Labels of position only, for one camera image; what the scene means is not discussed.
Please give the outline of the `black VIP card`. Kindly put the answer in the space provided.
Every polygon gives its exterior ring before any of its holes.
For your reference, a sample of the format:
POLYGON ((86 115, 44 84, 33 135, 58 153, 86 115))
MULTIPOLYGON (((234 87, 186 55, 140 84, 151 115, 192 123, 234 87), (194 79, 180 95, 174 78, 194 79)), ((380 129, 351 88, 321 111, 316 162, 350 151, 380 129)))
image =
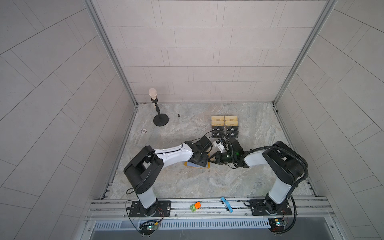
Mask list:
POLYGON ((226 126, 226 131, 227 132, 239 131, 239 127, 238 126, 226 126))
POLYGON ((224 130, 224 126, 212 126, 212 132, 223 132, 224 130))
POLYGON ((229 132, 226 132, 226 136, 231 137, 231 138, 238 138, 239 132, 238 131, 229 131, 229 132))
POLYGON ((222 131, 213 131, 212 132, 212 138, 220 138, 222 135, 224 135, 224 132, 222 132, 222 131))

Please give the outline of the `green orange connector block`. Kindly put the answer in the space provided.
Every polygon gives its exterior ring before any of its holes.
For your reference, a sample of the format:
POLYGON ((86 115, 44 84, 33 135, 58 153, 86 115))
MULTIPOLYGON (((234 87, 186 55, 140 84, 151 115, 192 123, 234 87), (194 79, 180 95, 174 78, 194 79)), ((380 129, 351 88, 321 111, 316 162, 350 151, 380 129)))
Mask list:
POLYGON ((196 210, 200 209, 201 208, 201 202, 195 202, 194 204, 192 204, 190 206, 190 209, 192 212, 195 212, 196 210))

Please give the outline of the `yellow leather card holder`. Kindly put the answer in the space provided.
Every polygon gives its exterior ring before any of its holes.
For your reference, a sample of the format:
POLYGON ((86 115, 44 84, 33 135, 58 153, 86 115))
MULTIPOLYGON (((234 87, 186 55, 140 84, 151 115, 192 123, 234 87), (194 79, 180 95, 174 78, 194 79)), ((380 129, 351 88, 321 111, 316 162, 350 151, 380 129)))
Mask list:
POLYGON ((206 163, 205 166, 200 166, 200 165, 195 164, 195 163, 184 162, 184 165, 185 165, 186 167, 197 168, 197 169, 209 169, 209 168, 210 168, 210 163, 206 163))

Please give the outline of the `right green circuit board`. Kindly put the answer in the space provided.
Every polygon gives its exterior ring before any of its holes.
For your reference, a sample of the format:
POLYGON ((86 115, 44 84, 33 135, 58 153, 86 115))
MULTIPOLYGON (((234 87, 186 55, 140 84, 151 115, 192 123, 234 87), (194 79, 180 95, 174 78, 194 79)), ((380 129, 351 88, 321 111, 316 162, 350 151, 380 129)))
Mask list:
POLYGON ((269 218, 270 231, 271 232, 282 232, 286 228, 286 221, 282 218, 269 218))

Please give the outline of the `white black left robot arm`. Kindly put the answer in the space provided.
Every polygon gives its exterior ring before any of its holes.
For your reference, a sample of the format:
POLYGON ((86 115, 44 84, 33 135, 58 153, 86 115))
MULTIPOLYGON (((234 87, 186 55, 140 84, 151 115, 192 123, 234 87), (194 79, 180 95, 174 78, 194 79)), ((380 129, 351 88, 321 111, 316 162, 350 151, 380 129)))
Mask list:
POLYGON ((123 172, 134 188, 144 209, 155 208, 157 197, 153 190, 161 170, 180 162, 190 162, 200 167, 208 163, 208 150, 213 147, 206 136, 198 141, 186 141, 179 146, 168 149, 143 147, 139 153, 125 166, 123 172))

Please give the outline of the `black microphone stand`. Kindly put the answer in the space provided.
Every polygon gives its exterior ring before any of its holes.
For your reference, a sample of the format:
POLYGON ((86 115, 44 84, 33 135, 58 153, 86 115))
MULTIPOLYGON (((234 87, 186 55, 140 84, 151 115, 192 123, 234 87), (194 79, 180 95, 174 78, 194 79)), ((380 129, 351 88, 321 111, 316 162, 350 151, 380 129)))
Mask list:
POLYGON ((169 117, 166 114, 160 113, 160 108, 158 105, 158 92, 154 88, 149 89, 149 95, 151 97, 151 102, 155 105, 157 115, 154 117, 153 122, 157 127, 163 127, 169 122, 169 117))

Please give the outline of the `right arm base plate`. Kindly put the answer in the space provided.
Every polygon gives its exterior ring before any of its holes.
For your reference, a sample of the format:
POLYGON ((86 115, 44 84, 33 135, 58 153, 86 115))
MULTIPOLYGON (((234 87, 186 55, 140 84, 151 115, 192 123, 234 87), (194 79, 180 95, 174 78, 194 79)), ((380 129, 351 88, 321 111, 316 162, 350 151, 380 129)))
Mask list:
POLYGON ((276 204, 272 200, 249 200, 245 203, 246 207, 251 209, 253 216, 275 216, 275 215, 292 215, 292 208, 288 200, 281 204, 276 204))

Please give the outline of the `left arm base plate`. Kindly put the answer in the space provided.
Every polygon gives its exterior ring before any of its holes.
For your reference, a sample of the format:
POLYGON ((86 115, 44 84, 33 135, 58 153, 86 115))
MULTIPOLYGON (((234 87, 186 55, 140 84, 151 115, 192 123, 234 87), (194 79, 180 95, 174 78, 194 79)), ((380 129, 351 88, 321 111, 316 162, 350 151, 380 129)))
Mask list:
POLYGON ((144 208, 140 201, 133 201, 130 207, 127 207, 129 216, 134 218, 149 218, 149 217, 169 217, 171 211, 171 201, 157 200, 148 209, 144 208))

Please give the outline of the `green circuit board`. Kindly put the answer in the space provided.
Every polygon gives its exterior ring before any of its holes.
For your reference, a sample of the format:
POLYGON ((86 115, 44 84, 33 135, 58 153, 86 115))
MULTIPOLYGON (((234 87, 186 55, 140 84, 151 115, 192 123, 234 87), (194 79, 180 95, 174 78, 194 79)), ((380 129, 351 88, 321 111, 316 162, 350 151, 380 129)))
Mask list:
POLYGON ((271 232, 282 232, 286 228, 286 221, 282 218, 269 218, 270 231, 271 232))
POLYGON ((139 226, 139 230, 142 235, 149 236, 154 233, 160 226, 158 221, 146 221, 139 226))

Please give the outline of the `aluminium front rail frame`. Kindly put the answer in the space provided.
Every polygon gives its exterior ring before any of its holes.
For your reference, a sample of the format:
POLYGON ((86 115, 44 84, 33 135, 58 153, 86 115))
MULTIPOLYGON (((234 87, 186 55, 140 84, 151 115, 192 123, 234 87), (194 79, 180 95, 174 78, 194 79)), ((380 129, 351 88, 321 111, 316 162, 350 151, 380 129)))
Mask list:
POLYGON ((275 216, 253 216, 245 206, 249 198, 208 198, 208 199, 165 199, 171 201, 169 217, 134 218, 129 216, 127 207, 137 200, 96 200, 92 201, 85 219, 91 230, 133 230, 140 231, 140 224, 158 221, 157 230, 229 230, 229 229, 270 229, 269 218, 282 218, 286 228, 298 223, 299 218, 324 218, 327 224, 335 216, 326 197, 295 197, 288 199, 293 214, 275 216), (201 202, 201 208, 192 212, 190 206, 201 202))

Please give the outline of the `left green circuit board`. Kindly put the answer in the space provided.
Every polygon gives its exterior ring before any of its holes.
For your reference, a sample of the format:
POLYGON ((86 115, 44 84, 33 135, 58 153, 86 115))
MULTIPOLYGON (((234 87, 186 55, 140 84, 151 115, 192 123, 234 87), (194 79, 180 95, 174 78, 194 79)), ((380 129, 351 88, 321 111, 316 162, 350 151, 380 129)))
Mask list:
POLYGON ((149 236, 154 233, 160 226, 158 221, 146 221, 139 226, 139 230, 142 235, 149 236))

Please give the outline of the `clear acrylic card display stand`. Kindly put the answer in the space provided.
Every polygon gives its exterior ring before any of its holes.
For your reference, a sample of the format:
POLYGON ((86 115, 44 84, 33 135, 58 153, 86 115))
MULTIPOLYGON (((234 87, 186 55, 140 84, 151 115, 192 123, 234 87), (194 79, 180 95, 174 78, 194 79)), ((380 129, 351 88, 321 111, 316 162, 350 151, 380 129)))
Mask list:
MULTIPOLYGON (((225 116, 224 116, 225 117, 225 116)), ((226 122, 226 121, 224 121, 224 122, 226 122)), ((238 122, 239 122, 239 119, 238 119, 238 122)), ((224 132, 224 134, 226 135, 226 126, 224 125, 224 127, 225 127, 225 130, 223 131, 224 132)), ((238 125, 238 127, 239 127, 239 125, 238 125)), ((239 132, 239 131, 238 131, 239 132)), ((211 134, 212 134, 212 131, 211 131, 211 134)))

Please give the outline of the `gold VIP card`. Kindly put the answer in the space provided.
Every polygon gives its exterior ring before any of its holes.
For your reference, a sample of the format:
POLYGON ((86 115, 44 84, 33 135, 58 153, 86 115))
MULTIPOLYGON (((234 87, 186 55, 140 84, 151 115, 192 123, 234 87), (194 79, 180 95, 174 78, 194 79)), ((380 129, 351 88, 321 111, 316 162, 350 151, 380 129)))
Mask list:
POLYGON ((212 127, 222 127, 225 125, 224 121, 211 121, 211 126, 212 127))
POLYGON ((232 127, 232 126, 238 126, 239 122, 238 121, 226 121, 225 126, 226 127, 232 127))
POLYGON ((237 116, 225 116, 225 121, 226 122, 238 121, 238 117, 237 116))
POLYGON ((211 121, 224 121, 225 117, 224 116, 211 116, 211 121))

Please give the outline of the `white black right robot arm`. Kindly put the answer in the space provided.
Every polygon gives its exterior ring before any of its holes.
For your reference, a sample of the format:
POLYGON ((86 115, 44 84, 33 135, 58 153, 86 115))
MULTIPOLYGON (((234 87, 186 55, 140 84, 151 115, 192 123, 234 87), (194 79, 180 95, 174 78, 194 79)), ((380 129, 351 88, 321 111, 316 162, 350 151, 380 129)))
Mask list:
POLYGON ((277 213, 282 203, 292 196, 298 184, 309 175, 306 160, 281 141, 245 152, 235 140, 225 152, 216 152, 208 161, 217 165, 233 164, 236 168, 269 165, 277 176, 265 197, 264 205, 270 214, 277 213))

